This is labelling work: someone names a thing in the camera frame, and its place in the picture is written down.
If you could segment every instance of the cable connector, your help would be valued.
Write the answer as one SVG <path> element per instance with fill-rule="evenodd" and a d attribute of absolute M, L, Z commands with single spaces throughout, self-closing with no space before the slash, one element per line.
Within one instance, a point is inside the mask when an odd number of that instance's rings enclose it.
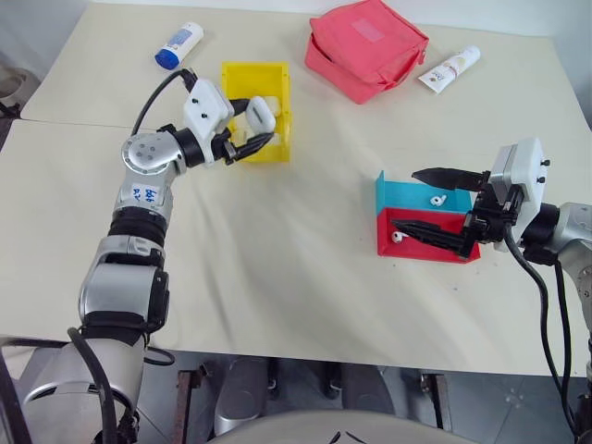
<path fill-rule="evenodd" d="M 183 68 L 180 70 L 180 76 L 183 79 L 183 83 L 185 83 L 185 89 L 190 93 L 197 81 L 197 74 L 195 74 L 192 68 Z"/>
<path fill-rule="evenodd" d="M 504 224 L 510 223 L 512 226 L 516 225 L 523 201 L 524 192 L 522 187 L 520 185 L 511 185 L 506 200 L 501 207 L 500 218 Z"/>

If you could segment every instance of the robotic arm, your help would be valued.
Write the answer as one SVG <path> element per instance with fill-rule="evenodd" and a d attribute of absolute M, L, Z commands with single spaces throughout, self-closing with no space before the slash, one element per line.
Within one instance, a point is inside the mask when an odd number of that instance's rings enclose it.
<path fill-rule="evenodd" d="M 543 304 L 548 303 L 545 302 L 548 298 L 546 286 L 526 261 L 555 265 L 561 289 L 562 267 L 577 288 L 586 326 L 592 334 L 592 206 L 565 203 L 558 208 L 542 203 L 549 165 L 540 141 L 529 139 L 502 148 L 491 171 L 475 173 L 439 167 L 416 171 L 414 178 L 434 187 L 476 192 L 475 205 L 467 213 L 461 233 L 450 233 L 420 220 L 393 220 L 392 223 L 408 236 L 453 251 L 461 258 L 468 258 L 477 242 L 494 242 L 495 248 L 503 251 L 509 247 L 516 260 L 535 279 Z M 524 254 L 520 253 L 517 244 L 524 248 Z M 564 331 L 565 353 L 571 356 L 567 309 L 565 306 L 560 308 L 564 330 L 567 330 L 567 335 Z M 543 308 L 541 338 L 549 368 L 561 392 L 565 416 L 574 436 L 580 437 L 579 442 L 592 442 L 592 432 L 589 432 L 592 429 L 592 395 L 581 397 L 578 415 L 574 416 L 567 402 L 569 365 L 565 365 L 560 383 L 546 339 L 546 310 Z M 592 391 L 590 362 L 586 366 L 586 375 Z M 590 441 L 583 441 L 585 436 Z"/>
<path fill-rule="evenodd" d="M 186 129 L 177 131 L 169 125 L 124 142 L 126 177 L 109 232 L 100 241 L 82 284 L 82 341 L 105 372 L 115 411 L 111 405 L 110 419 L 105 419 L 109 406 L 102 391 L 108 389 L 95 383 L 72 338 L 44 368 L 24 401 L 33 442 L 135 442 L 144 354 L 150 335 L 167 320 L 164 245 L 173 180 L 187 168 L 221 158 L 230 165 L 256 153 L 273 136 L 276 122 L 264 100 L 229 101 L 209 80 L 194 78 L 190 83 L 194 85 L 189 85 L 191 92 L 183 107 Z M 227 124 L 245 111 L 260 120 L 258 131 L 236 147 L 229 141 Z"/>

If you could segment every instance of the blue and red box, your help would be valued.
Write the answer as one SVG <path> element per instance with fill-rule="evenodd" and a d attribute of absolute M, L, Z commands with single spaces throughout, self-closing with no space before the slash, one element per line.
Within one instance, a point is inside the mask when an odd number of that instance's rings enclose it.
<path fill-rule="evenodd" d="M 430 203 L 434 196 L 446 194 L 441 206 Z M 426 245 L 411 237 L 400 243 L 392 239 L 397 228 L 392 220 L 422 220 L 439 225 L 442 229 L 460 233 L 464 217 L 473 208 L 471 194 L 466 190 L 443 190 L 424 183 L 391 182 L 385 180 L 382 171 L 376 179 L 376 234 L 377 252 L 380 256 L 408 257 L 428 261 L 466 264 L 481 257 L 476 244 L 467 260 L 455 253 Z"/>

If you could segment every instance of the yellow plastic bin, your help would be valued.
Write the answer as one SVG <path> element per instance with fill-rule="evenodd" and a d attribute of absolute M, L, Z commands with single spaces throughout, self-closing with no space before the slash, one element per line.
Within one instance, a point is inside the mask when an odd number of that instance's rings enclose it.
<path fill-rule="evenodd" d="M 286 62 L 224 62 L 222 64 L 222 90 L 228 99 L 248 98 L 255 95 L 275 95 L 279 99 L 280 113 L 276 117 L 276 133 L 280 144 L 269 142 L 245 162 L 288 162 L 290 160 L 290 75 Z M 230 131 L 236 129 L 234 120 Z"/>

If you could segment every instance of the red box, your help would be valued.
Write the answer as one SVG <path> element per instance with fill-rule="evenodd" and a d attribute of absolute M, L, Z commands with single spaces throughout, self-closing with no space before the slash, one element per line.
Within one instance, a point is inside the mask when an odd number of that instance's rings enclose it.
<path fill-rule="evenodd" d="M 426 35 L 380 0 L 312 18 L 305 63 L 356 104 L 401 84 L 424 63 Z"/>
<path fill-rule="evenodd" d="M 478 244 L 473 247 L 471 255 L 465 261 L 453 252 L 427 245 L 411 237 L 403 238 L 402 242 L 395 243 L 392 240 L 392 233 L 397 228 L 391 223 L 393 219 L 424 220 L 431 224 L 440 225 L 442 229 L 454 233 L 460 233 L 464 223 L 464 215 L 455 213 L 385 208 L 376 218 L 376 231 L 378 235 L 377 252 L 380 256 L 408 257 L 457 264 L 473 262 L 475 259 L 481 257 Z"/>

